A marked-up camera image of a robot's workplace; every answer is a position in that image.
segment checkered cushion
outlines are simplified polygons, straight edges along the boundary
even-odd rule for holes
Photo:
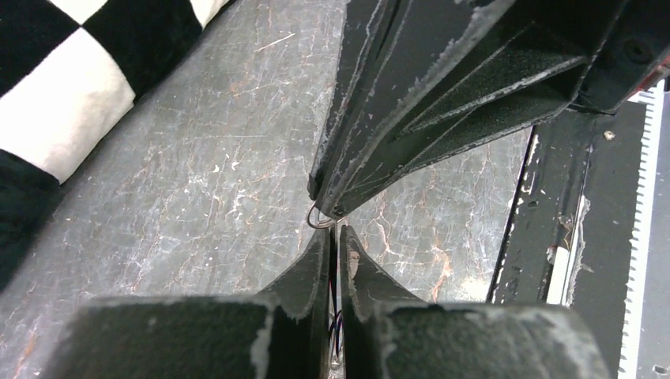
[[[0,250],[227,2],[0,0]]]

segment white plastic strip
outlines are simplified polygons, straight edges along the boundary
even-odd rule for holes
[[[642,161],[638,181],[638,205],[636,208],[630,271],[628,273],[628,296],[626,315],[623,321],[619,379],[635,379],[638,372],[638,351],[640,328],[642,326],[642,306],[645,294],[647,255],[649,253],[649,233],[653,208],[653,188],[656,181],[658,142],[661,136],[663,116],[663,86],[658,83],[648,92],[639,92],[630,101],[647,105],[645,132],[642,137]]]

